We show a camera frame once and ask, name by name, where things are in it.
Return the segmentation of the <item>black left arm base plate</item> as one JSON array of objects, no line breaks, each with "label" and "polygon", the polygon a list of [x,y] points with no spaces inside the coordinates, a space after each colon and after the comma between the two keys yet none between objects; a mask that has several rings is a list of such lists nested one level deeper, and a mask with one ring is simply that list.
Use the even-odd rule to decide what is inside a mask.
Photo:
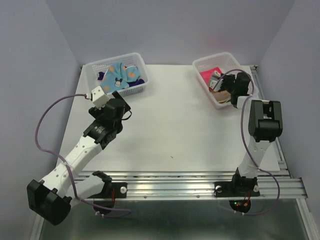
[{"label": "black left arm base plate", "polygon": [[128,184],[126,182],[106,183],[95,194],[86,197],[87,199],[125,199],[127,197]]}]

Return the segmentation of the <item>pink microfiber towel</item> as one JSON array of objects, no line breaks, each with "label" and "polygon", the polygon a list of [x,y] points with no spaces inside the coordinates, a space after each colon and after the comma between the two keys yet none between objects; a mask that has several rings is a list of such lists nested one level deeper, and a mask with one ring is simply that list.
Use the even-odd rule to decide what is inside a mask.
[{"label": "pink microfiber towel", "polygon": [[211,79],[211,76],[212,74],[214,73],[214,71],[217,71],[219,74],[222,73],[222,71],[220,70],[219,67],[215,67],[215,68],[212,68],[212,69],[209,69],[209,70],[206,70],[206,71],[202,71],[200,72],[200,76],[202,77],[203,81],[208,84],[210,79]]}]

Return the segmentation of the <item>orange dotted cartoon towel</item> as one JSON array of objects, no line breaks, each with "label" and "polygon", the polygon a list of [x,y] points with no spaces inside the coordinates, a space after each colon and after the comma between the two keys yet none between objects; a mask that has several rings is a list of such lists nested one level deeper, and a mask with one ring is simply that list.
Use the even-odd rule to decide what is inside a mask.
[{"label": "orange dotted cartoon towel", "polygon": [[225,104],[231,101],[231,94],[226,90],[218,91],[209,89],[209,91],[219,104]]}]

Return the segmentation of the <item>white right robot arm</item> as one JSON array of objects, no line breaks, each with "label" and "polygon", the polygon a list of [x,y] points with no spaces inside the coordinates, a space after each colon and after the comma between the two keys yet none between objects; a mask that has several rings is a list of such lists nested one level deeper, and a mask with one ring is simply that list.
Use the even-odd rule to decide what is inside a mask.
[{"label": "white right robot arm", "polygon": [[282,105],[277,100],[254,97],[255,85],[248,73],[232,69],[222,73],[213,90],[230,94],[233,107],[241,110],[240,133],[245,155],[231,181],[217,181],[214,195],[218,198],[260,196],[258,172],[267,149],[283,132]]}]

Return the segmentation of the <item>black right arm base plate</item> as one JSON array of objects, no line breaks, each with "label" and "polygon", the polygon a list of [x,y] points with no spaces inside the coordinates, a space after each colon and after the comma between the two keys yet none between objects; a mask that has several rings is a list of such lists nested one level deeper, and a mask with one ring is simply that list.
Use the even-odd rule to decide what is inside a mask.
[{"label": "black right arm base plate", "polygon": [[260,191],[254,191],[254,185],[233,183],[231,181],[214,182],[214,194],[217,198],[259,197]]}]

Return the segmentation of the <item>blue dotted cartoon towel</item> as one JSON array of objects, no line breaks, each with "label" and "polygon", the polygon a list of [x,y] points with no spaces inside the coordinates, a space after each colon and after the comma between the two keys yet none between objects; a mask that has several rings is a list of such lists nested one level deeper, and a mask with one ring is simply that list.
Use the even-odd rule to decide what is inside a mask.
[{"label": "blue dotted cartoon towel", "polygon": [[135,82],[141,74],[135,65],[126,66],[123,62],[112,64],[100,83],[106,94],[129,88],[129,82]]}]

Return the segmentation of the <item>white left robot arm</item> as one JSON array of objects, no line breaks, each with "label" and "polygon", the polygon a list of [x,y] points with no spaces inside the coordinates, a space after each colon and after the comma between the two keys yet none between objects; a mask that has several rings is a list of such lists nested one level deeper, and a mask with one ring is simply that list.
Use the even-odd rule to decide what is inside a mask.
[{"label": "white left robot arm", "polygon": [[94,105],[88,111],[94,121],[66,157],[55,154],[61,162],[49,174],[27,185],[29,208],[53,226],[62,223],[78,203],[88,204],[90,197],[109,199],[106,206],[89,203],[101,217],[115,218],[115,212],[119,212],[119,217],[130,214],[128,209],[115,208],[116,199],[127,196],[126,182],[114,183],[109,175],[99,170],[75,182],[84,167],[123,130],[124,115],[131,111],[117,91],[111,95],[104,94],[98,87],[91,95],[83,95]]}]

